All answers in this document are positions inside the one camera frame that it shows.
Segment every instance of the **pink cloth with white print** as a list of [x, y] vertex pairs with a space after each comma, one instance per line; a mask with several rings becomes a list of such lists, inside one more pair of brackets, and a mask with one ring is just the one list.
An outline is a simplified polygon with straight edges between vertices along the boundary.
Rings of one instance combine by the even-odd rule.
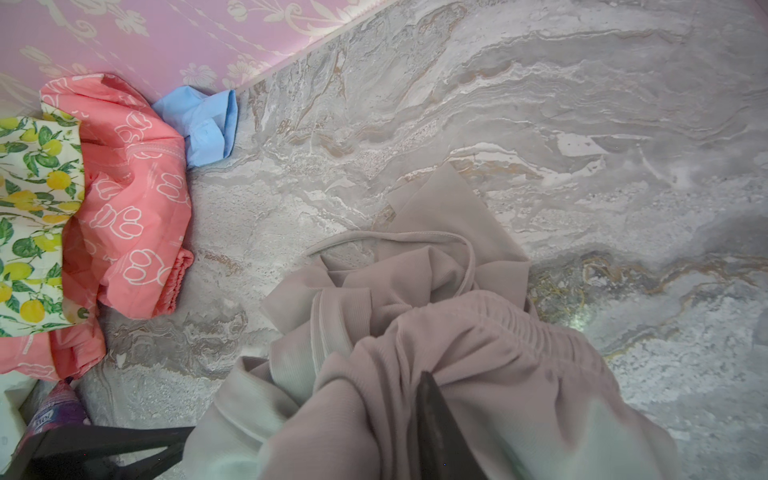
[[37, 110], [35, 91], [62, 75], [114, 72], [150, 103], [182, 84], [252, 84], [391, 3], [0, 0], [0, 118]]
[[104, 357], [96, 300], [132, 319], [172, 313], [194, 259], [181, 247], [192, 213], [184, 139], [111, 74], [59, 78], [44, 103], [82, 121], [85, 199], [64, 231], [62, 286], [85, 323], [0, 339], [0, 373], [82, 376]]

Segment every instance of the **floral pattern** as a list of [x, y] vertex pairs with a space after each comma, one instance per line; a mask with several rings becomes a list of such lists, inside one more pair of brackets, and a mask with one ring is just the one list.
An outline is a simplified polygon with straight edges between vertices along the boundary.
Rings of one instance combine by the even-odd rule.
[[80, 122], [49, 105], [43, 112], [0, 119], [0, 336], [88, 318], [64, 298], [61, 277], [62, 231], [84, 198]]
[[[49, 78], [108, 71], [150, 103], [181, 84], [251, 84], [392, 0], [2, 1], [0, 118], [37, 109]], [[30, 31], [42, 32], [35, 36]]]

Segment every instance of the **drawstring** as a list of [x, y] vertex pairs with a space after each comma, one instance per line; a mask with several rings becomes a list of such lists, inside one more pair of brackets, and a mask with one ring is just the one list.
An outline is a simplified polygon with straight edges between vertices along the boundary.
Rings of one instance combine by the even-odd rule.
[[367, 238], [377, 238], [380, 240], [391, 240], [393, 242], [426, 242], [426, 243], [448, 243], [448, 242], [461, 242], [469, 249], [469, 261], [467, 269], [464, 273], [464, 280], [459, 286], [458, 291], [454, 296], [467, 293], [472, 288], [472, 283], [475, 281], [475, 249], [472, 248], [472, 244], [469, 240], [465, 239], [461, 235], [449, 232], [406, 232], [406, 233], [388, 233], [388, 232], [369, 232], [363, 230], [353, 230], [350, 232], [339, 233], [333, 237], [326, 238], [313, 246], [304, 250], [303, 255], [308, 257], [315, 253], [321, 252], [330, 247], [341, 245], [342, 243], [353, 242], [355, 240], [364, 240]]

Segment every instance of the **gray fabric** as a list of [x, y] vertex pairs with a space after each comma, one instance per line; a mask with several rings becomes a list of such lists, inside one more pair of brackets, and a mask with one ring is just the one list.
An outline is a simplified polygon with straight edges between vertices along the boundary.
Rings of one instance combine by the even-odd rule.
[[449, 165], [389, 196], [359, 269], [319, 257], [264, 300], [284, 337], [241, 359], [187, 440], [188, 478], [418, 479], [430, 371], [491, 479], [671, 479], [674, 441], [621, 400], [600, 355], [525, 301], [529, 261]]

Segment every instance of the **fabric fold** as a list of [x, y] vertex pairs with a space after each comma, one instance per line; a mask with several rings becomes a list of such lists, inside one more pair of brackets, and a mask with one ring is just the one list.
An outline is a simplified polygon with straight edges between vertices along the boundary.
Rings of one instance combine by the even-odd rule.
[[[538, 321], [525, 298], [528, 258], [450, 165], [389, 201], [388, 231], [307, 251], [376, 238], [375, 263], [350, 269], [323, 256], [264, 300], [285, 333], [270, 349], [271, 380], [236, 365], [187, 440], [188, 478], [420, 478], [412, 406], [422, 371], [489, 478], [518, 480], [519, 465], [535, 480], [677, 477], [674, 441], [624, 404], [584, 336]], [[246, 405], [272, 389], [299, 408], [269, 438], [253, 433], [264, 431], [252, 425], [262, 413], [276, 418], [263, 403], [222, 421], [224, 397]]]
[[59, 78], [40, 93], [81, 122], [87, 193], [65, 251], [92, 276], [74, 278], [93, 304], [128, 318], [173, 312], [193, 260], [181, 246], [192, 213], [184, 139], [112, 74]]
[[89, 313], [64, 308], [62, 279], [63, 230], [85, 190], [80, 122], [42, 107], [44, 119], [0, 119], [0, 337], [68, 328]]
[[232, 153], [237, 127], [234, 90], [211, 96], [184, 85], [152, 105], [184, 137], [187, 167], [201, 167]]

